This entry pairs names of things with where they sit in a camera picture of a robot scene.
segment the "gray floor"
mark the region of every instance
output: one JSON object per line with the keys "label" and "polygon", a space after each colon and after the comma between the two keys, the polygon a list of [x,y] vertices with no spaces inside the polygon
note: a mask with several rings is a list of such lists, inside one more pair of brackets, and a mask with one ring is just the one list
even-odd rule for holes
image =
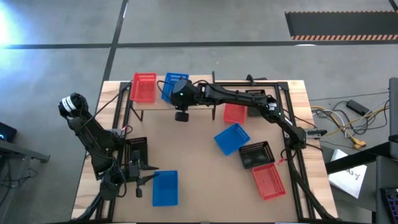
{"label": "gray floor", "polygon": [[[111,43],[122,0],[0,0],[0,44]],[[285,11],[392,10],[387,0],[130,0],[120,43],[269,40],[290,41]],[[185,72],[217,79],[247,74],[305,80],[312,105],[331,108],[340,100],[317,100],[387,91],[396,73],[397,45],[323,47],[223,47],[118,49],[110,80],[130,80],[134,72]],[[51,154],[17,198],[10,223],[60,222],[70,218],[84,148],[58,113],[72,92],[95,105],[109,49],[1,50],[0,121],[18,129],[16,143]],[[387,94],[354,98],[368,108]],[[357,118],[349,113],[351,119]],[[382,115],[375,126],[384,123]],[[320,128],[333,123],[316,119]],[[387,140],[388,126],[361,136],[369,147]],[[326,141],[350,146],[341,133]],[[370,212],[347,203],[333,189],[339,216],[370,222]]]}

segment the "red plastic basket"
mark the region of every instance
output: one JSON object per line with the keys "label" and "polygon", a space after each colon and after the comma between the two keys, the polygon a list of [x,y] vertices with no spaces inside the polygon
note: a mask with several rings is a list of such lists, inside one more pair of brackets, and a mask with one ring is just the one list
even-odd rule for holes
{"label": "red plastic basket", "polygon": [[225,104],[224,121],[226,123],[239,123],[243,124],[246,120],[247,106]]}
{"label": "red plastic basket", "polygon": [[130,100],[137,103],[155,102],[156,73],[135,73],[132,80]]}
{"label": "red plastic basket", "polygon": [[252,169],[254,180],[263,200],[268,200],[286,194],[274,164],[257,166]]}

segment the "black plastic basket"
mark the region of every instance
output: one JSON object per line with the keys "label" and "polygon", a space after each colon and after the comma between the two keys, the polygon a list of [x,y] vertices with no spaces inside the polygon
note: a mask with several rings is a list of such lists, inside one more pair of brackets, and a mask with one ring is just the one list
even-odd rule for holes
{"label": "black plastic basket", "polygon": [[[265,96],[265,90],[246,90],[246,93],[252,93],[254,96]],[[261,116],[260,111],[257,108],[248,106],[248,116]]]}
{"label": "black plastic basket", "polygon": [[145,165],[148,165],[148,144],[147,138],[135,138],[135,139],[127,139],[126,140],[130,145],[130,150],[135,151],[139,150],[140,152],[140,160],[144,162]]}
{"label": "black plastic basket", "polygon": [[272,155],[267,141],[240,147],[239,155],[245,169],[275,162],[274,155]]}

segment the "black mat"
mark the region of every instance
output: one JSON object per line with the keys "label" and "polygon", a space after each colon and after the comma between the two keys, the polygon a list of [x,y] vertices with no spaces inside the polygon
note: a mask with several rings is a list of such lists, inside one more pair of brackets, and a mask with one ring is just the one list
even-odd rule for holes
{"label": "black mat", "polygon": [[397,40],[395,11],[285,12],[293,40]]}

